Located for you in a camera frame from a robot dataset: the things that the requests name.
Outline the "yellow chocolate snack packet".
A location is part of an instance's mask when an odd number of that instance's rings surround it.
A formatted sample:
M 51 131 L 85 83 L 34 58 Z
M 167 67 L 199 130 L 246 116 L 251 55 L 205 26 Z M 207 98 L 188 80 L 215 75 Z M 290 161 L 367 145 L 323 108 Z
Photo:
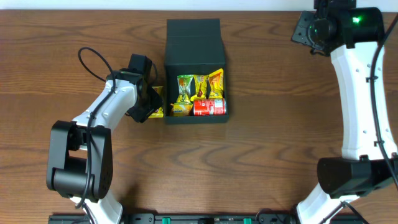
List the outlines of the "yellow chocolate snack packet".
M 164 92 L 164 87 L 163 86 L 153 86 L 152 88 L 157 93 L 157 96 L 155 98 L 155 110 L 149 116 L 149 118 L 163 118 L 164 117 L 164 110 L 163 110 L 163 104 L 164 104 L 163 92 Z

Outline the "yellow biscuit packet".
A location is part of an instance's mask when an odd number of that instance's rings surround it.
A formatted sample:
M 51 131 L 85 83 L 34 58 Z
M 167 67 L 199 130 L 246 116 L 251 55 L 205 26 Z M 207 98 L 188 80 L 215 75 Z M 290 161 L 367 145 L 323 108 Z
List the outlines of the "yellow biscuit packet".
M 172 108 L 170 115 L 174 117 L 190 116 L 192 111 L 191 103 L 174 103 L 171 104 Z

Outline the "green snack packet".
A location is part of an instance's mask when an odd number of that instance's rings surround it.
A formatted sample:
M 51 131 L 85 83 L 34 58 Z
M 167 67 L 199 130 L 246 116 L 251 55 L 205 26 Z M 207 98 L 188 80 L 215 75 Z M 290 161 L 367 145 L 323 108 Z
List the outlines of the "green snack packet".
M 178 97 L 177 103 L 191 103 L 191 83 L 193 80 L 193 75 L 179 75 L 177 77 L 178 81 Z

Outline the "yellow-green snack packet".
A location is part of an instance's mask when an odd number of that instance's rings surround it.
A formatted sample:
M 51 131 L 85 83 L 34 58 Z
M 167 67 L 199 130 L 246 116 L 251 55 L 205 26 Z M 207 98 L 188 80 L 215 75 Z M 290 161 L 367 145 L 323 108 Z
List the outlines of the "yellow-green snack packet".
M 191 96 L 190 100 L 203 100 L 206 99 L 207 94 L 207 75 L 194 75 L 193 80 L 195 82 L 195 93 Z

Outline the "red Pringles can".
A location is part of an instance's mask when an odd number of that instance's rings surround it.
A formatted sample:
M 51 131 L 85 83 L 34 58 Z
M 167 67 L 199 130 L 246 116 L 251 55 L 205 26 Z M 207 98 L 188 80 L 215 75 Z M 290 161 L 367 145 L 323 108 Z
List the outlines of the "red Pringles can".
M 212 116 L 226 114 L 226 102 L 224 99 L 205 99 L 193 102 L 194 116 Z

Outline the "dark green box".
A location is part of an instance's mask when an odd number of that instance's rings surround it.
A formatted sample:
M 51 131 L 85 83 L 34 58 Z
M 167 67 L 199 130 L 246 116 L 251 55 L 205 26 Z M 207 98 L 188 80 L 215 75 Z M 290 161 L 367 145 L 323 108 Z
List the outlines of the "dark green box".
M 226 55 L 219 19 L 169 19 L 165 47 L 164 119 L 166 124 L 225 123 L 229 112 L 210 116 L 171 115 L 178 97 L 179 75 L 208 75 L 226 70 Z

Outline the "yellow orange snack packet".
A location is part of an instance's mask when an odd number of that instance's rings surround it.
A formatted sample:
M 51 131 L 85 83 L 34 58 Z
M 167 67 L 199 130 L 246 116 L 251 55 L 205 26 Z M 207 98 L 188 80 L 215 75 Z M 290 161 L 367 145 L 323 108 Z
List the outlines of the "yellow orange snack packet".
M 210 84 L 210 93 L 208 96 L 209 99 L 223 98 L 223 91 L 224 91 L 223 75 L 224 75 L 224 70 L 222 68 L 209 74 L 208 76 L 208 82 Z

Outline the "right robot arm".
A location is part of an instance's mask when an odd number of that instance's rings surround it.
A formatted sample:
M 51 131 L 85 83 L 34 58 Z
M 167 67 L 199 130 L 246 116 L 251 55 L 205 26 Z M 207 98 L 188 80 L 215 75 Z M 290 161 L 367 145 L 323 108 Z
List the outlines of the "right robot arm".
M 397 145 L 387 115 L 383 82 L 384 27 L 376 7 L 355 0 L 315 1 L 304 11 L 292 41 L 330 57 L 343 114 L 341 156 L 318 161 L 316 187 L 287 223 L 331 223 L 352 202 L 397 183 Z

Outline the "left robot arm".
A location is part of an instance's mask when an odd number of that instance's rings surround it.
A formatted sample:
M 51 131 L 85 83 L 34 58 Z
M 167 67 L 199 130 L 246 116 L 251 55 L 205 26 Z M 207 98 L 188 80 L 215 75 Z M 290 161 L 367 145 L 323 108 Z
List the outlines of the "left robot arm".
M 124 115 L 143 123 L 161 97 L 148 84 L 150 71 L 115 70 L 90 107 L 72 121 L 51 128 L 46 184 L 89 216 L 88 223 L 119 223 L 123 206 L 110 186 L 113 178 L 111 135 Z

